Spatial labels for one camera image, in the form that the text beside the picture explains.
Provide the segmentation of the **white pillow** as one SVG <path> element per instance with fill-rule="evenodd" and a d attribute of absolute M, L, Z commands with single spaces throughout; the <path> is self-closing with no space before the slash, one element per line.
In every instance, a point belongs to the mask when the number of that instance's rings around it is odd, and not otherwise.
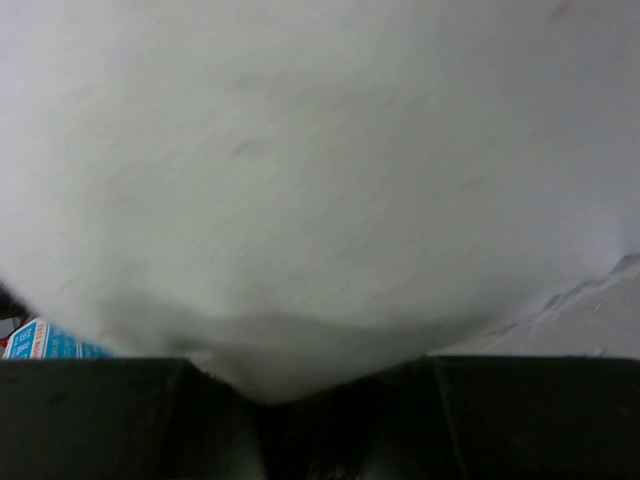
<path fill-rule="evenodd" d="M 1 281 L 279 402 L 639 250 L 635 1 L 5 1 Z"/>

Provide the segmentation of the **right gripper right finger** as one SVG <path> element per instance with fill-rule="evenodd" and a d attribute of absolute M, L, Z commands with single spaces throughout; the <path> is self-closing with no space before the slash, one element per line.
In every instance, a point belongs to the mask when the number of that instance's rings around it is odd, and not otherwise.
<path fill-rule="evenodd" d="M 639 364 L 428 357 L 264 412 L 271 479 L 635 479 Z"/>

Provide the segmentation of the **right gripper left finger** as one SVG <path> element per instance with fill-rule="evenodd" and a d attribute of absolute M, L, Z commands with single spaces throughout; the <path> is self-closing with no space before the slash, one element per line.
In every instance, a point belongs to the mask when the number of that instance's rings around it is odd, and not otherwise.
<path fill-rule="evenodd" d="M 4 479 L 262 479 L 241 399 L 177 360 L 4 360 Z"/>

